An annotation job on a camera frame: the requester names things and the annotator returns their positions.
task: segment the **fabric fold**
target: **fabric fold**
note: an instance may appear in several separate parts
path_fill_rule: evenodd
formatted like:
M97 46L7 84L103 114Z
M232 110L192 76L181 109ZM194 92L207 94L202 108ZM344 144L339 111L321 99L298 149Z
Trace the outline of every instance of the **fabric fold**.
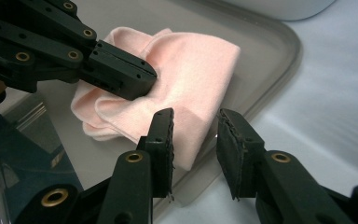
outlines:
M174 165L190 170L225 95L240 49L211 35L146 35L119 27L106 42L155 68L158 79L143 97L127 101L80 81L72 102L85 133L96 140L124 136L137 143L147 135L154 113L174 110Z

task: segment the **robotic hand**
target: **robotic hand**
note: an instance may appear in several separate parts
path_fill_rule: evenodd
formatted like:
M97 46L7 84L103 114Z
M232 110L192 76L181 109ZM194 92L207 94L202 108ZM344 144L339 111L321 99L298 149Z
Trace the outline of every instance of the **robotic hand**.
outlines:
M0 0L0 102L5 86L36 92L52 79L82 79L127 100L146 95L153 67L96 38L70 1Z

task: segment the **plastic tray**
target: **plastic tray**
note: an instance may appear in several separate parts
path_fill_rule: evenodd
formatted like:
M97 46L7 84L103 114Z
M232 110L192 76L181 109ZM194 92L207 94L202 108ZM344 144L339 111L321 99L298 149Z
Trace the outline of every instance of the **plastic tray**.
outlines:
M290 28L220 1L74 2L78 6L79 18L92 27L99 38L104 38L118 26L128 26L151 35L168 27L174 32L216 35L240 46L241 57L221 107L236 110L248 120L290 79L301 61L301 44ZM80 120L70 110L75 90L76 85L60 81L39 84L43 103L76 176L82 188L88 189L111 176L117 157L134 150L136 145L125 138L97 142L87 137ZM9 94L6 104L21 102L18 98L24 97L20 94L17 99L10 100L14 95ZM5 114L15 105L0 105L0 110ZM221 173L213 150L215 130L214 123L190 172L174 170L173 204L191 203ZM168 199L154 201L154 217L166 203ZM0 209L6 209L5 205L0 204ZM3 223L11 220L8 212L0 212L0 215L6 216L0 217Z

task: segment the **pink towel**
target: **pink towel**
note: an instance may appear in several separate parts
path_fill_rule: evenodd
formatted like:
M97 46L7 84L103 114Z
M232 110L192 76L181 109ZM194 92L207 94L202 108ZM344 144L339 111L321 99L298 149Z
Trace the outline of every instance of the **pink towel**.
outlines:
M173 164L190 170L225 95L239 47L210 35L165 29L151 36L125 27L105 41L146 60L158 79L146 96L133 101L80 81L72 110L84 132L96 140L124 136L138 143L154 113L172 107Z

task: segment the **brass screw insert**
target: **brass screw insert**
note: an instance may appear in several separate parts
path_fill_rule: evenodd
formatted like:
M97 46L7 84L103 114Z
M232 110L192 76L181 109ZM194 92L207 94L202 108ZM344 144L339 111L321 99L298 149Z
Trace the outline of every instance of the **brass screw insert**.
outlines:
M73 8L74 8L74 5L72 5L71 3L68 3L68 2L63 3L63 6L64 6L65 8L67 8L67 9L73 9Z
M66 198L68 198L68 195L69 193L67 189L54 189L42 198L41 203L45 207L54 207L63 203Z
M79 55L76 51L69 51L68 57L70 57L71 59L77 59L79 57Z
M144 158L142 154L139 153L131 153L126 157L126 161L128 162L138 162L141 161Z
M92 31L91 30L84 30L83 34L86 36L92 36Z
M26 52L18 52L16 54L16 59L21 62L27 62L28 60L31 59L31 56Z
M286 156L283 153L274 153L271 155L272 159L278 162L289 162L290 161L290 157Z

